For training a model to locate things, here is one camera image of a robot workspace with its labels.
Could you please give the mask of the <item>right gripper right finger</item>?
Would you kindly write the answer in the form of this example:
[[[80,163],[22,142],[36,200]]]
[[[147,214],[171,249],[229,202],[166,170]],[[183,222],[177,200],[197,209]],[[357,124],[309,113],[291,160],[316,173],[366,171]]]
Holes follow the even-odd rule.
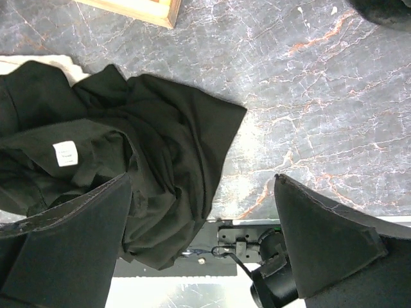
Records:
[[[409,307],[410,228],[277,175],[275,203],[307,307]]]

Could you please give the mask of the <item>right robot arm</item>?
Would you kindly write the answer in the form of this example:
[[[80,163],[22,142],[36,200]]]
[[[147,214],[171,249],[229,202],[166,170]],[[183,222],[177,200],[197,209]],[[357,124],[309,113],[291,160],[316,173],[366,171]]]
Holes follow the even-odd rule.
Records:
[[[249,271],[261,307],[409,307],[410,228],[277,175],[281,228]],[[42,214],[1,225],[2,307],[104,307],[132,200],[120,175]]]

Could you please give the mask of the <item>black shirt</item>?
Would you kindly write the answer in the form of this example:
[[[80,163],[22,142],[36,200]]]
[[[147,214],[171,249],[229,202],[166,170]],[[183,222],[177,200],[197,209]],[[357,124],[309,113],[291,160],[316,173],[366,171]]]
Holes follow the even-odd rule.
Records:
[[[30,217],[127,174],[119,254],[169,268],[207,220],[246,112],[113,65],[70,84],[61,69],[26,62],[1,76],[1,209]]]

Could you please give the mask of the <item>wooden clothes rack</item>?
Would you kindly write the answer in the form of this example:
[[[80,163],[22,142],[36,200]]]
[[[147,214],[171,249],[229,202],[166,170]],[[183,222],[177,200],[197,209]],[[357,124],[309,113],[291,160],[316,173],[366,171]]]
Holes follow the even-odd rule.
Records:
[[[181,0],[80,0],[79,3],[168,29],[175,27]]]

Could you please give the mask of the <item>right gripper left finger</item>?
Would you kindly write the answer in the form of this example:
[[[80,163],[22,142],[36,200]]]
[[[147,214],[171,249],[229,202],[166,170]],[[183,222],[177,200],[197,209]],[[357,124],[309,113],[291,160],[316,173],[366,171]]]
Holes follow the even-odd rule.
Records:
[[[1,225],[1,307],[104,307],[131,201],[123,174]]]

